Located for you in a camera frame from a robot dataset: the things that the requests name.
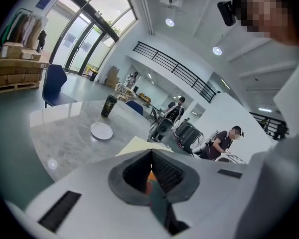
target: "balcony railing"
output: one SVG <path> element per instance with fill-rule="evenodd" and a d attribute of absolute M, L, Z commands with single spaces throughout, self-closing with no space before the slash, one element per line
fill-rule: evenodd
<path fill-rule="evenodd" d="M 150 60 L 160 64 L 171 73 L 181 78 L 192 89 L 196 90 L 204 99 L 209 103 L 212 101 L 216 92 L 213 91 L 203 80 L 201 80 L 196 74 L 190 71 L 187 67 L 177 62 L 175 59 L 166 55 L 165 53 L 143 43 L 138 42 L 134 51 L 149 58 Z"/>
<path fill-rule="evenodd" d="M 259 125 L 264 129 L 265 133 L 274 140 L 288 138 L 289 129 L 286 122 L 280 119 L 264 116 L 261 114 L 250 113 Z"/>

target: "gray floor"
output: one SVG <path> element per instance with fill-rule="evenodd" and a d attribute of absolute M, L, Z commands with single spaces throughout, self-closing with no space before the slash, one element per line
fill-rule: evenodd
<path fill-rule="evenodd" d="M 21 209 L 53 183 L 37 157 L 29 128 L 31 112 L 44 108 L 44 74 L 39 89 L 0 94 L 0 193 Z M 84 77 L 67 76 L 62 92 L 77 101 L 105 100 L 108 94 L 114 93 L 111 87 L 95 84 Z M 174 152 L 189 155 L 178 147 L 172 133 L 165 136 L 162 142 Z"/>

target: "white table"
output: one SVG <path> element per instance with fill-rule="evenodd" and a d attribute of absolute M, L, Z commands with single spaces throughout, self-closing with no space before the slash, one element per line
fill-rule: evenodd
<path fill-rule="evenodd" d="M 137 136 L 147 140 L 150 122 L 118 101 L 108 118 L 100 116 L 105 101 L 78 102 L 46 108 L 30 116 L 34 148 L 54 181 L 86 163 L 118 154 Z M 92 136 L 90 126 L 103 122 L 113 130 L 108 140 Z"/>

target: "blue sign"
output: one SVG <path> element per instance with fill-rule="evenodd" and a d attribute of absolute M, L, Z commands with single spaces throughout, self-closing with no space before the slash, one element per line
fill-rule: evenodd
<path fill-rule="evenodd" d="M 35 7 L 38 7 L 38 8 L 40 8 L 40 9 L 44 9 L 46 6 L 47 6 L 47 4 L 50 2 L 51 0 L 40 0 L 37 4 L 36 4 L 36 6 Z"/>

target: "blue chair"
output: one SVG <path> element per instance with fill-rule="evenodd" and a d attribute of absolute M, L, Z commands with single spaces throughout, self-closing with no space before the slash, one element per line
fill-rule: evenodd
<path fill-rule="evenodd" d="M 143 107 L 141 105 L 139 105 L 138 103 L 136 103 L 133 100 L 129 100 L 126 102 L 126 104 L 131 107 L 133 110 L 135 110 L 136 112 L 138 112 L 140 115 L 143 116 Z"/>
<path fill-rule="evenodd" d="M 66 73 L 60 65 L 49 65 L 46 69 L 42 97 L 46 105 L 58 106 L 76 103 L 76 100 L 61 92 L 61 87 L 67 81 Z"/>

